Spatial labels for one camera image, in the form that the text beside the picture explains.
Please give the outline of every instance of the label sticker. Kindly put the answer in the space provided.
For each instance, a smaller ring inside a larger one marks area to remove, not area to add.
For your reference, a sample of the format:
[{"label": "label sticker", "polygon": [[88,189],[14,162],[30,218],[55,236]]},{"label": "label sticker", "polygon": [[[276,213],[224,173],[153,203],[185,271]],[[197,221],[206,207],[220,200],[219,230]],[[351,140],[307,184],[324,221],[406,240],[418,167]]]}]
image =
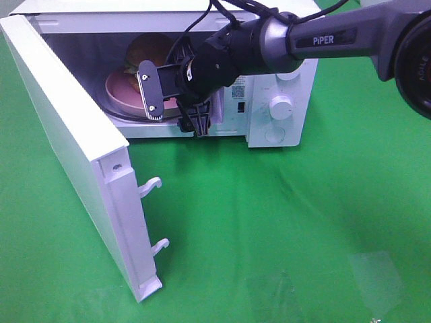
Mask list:
[{"label": "label sticker", "polygon": [[240,76],[231,86],[232,99],[245,97],[245,77]]},{"label": "label sticker", "polygon": [[351,28],[300,38],[296,41],[296,48],[349,45],[356,41],[356,33],[357,29]]}]

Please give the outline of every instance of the pink bowl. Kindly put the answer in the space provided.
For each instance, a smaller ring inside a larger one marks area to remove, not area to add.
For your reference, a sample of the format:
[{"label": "pink bowl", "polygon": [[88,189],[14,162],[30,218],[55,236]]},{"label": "pink bowl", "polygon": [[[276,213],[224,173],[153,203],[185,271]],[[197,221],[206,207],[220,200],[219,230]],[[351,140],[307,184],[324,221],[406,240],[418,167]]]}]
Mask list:
[{"label": "pink bowl", "polygon": [[[105,89],[110,103],[128,114],[145,117],[141,95],[133,89],[127,78],[128,75],[122,69],[117,69],[108,76]],[[176,100],[171,98],[165,101],[164,108],[178,108]]]}]

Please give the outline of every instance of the control knob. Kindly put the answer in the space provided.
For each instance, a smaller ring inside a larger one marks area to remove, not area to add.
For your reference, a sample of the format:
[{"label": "control knob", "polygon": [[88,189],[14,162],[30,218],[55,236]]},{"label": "control knob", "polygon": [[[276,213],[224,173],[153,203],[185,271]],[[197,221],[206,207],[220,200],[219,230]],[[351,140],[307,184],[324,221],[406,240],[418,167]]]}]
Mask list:
[{"label": "control knob", "polygon": [[276,96],[269,103],[269,113],[276,120],[285,120],[293,113],[294,106],[287,96]]}]

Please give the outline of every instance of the wire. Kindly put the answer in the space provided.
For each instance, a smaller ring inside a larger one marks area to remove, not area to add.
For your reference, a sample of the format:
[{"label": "wire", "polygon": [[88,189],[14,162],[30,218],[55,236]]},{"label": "wire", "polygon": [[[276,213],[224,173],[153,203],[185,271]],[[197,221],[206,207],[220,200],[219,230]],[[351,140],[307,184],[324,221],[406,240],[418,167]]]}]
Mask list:
[{"label": "wire", "polygon": [[324,10],[321,10],[317,13],[314,13],[312,15],[308,15],[302,18],[298,18],[295,15],[290,15],[288,17],[285,17],[284,15],[281,15],[276,8],[271,9],[255,0],[222,0],[222,1],[228,2],[236,7],[247,10],[249,12],[255,13],[261,17],[272,16],[275,19],[282,22],[283,24],[290,26],[292,24],[303,24],[304,22],[316,19],[323,15],[327,15],[328,13],[331,13],[339,9],[342,5],[347,3],[349,0],[340,0],[335,5],[332,5]]},{"label": "wire", "polygon": [[[291,14],[288,16],[282,15],[278,12],[277,8],[269,8],[266,5],[263,5],[262,3],[259,3],[255,0],[222,0],[222,1],[230,3],[231,5],[234,5],[235,7],[241,8],[248,12],[254,13],[259,17],[274,17],[281,23],[287,26],[292,26],[297,24],[303,24],[304,22],[308,22],[318,17],[322,17],[323,15],[327,15],[328,13],[331,13],[339,9],[341,6],[345,5],[349,0],[339,0],[335,5],[332,5],[324,10],[321,10],[312,15],[308,15],[302,18],[299,18],[294,14]],[[172,56],[179,42],[189,33],[189,31],[193,27],[195,27],[199,22],[203,20],[203,18],[205,18],[209,14],[212,6],[214,6],[222,15],[224,15],[226,18],[229,19],[233,28],[236,28],[237,26],[239,26],[240,22],[235,18],[233,14],[231,14],[220,3],[220,0],[209,0],[209,5],[208,5],[208,8],[205,10],[205,12],[199,18],[197,18],[189,27],[187,27],[186,30],[175,40],[174,44],[169,50],[168,56],[166,57],[165,64],[168,64],[168,61],[170,60],[170,57]]]},{"label": "wire", "polygon": [[302,24],[304,22],[308,22],[310,20],[316,19],[318,17],[321,17],[323,15],[327,15],[328,13],[331,13],[335,10],[337,10],[338,8],[340,8],[341,6],[345,5],[349,0],[340,0],[338,1],[335,5],[332,5],[320,12],[314,13],[312,15],[308,15],[306,17],[303,18],[297,18],[296,21],[294,22],[295,24]]},{"label": "wire", "polygon": [[229,22],[233,28],[237,28],[240,25],[240,22],[236,20],[235,16],[232,15],[225,7],[223,7],[219,0],[209,0],[209,2],[212,3],[222,15],[229,19]]},{"label": "wire", "polygon": [[199,22],[201,22],[203,20],[203,18],[205,18],[209,12],[211,11],[211,8],[213,6],[212,0],[209,1],[209,5],[208,8],[205,10],[204,13],[202,13],[202,15],[197,18],[189,27],[186,28],[186,30],[175,40],[174,44],[172,45],[172,47],[169,50],[168,55],[166,56],[166,60],[165,60],[165,64],[168,64],[168,61],[170,60],[170,57],[172,56],[174,50],[176,49],[176,47],[178,46],[178,44],[180,43],[180,41],[189,33],[189,31],[195,27]]}]

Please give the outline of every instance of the qr code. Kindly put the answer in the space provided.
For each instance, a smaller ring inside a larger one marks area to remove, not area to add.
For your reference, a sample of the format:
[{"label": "qr code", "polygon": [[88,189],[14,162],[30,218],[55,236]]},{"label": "qr code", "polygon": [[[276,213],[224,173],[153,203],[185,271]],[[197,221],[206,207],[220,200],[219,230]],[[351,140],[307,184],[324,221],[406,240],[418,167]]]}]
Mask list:
[{"label": "qr code", "polygon": [[243,98],[245,95],[245,86],[232,86],[232,97]]}]

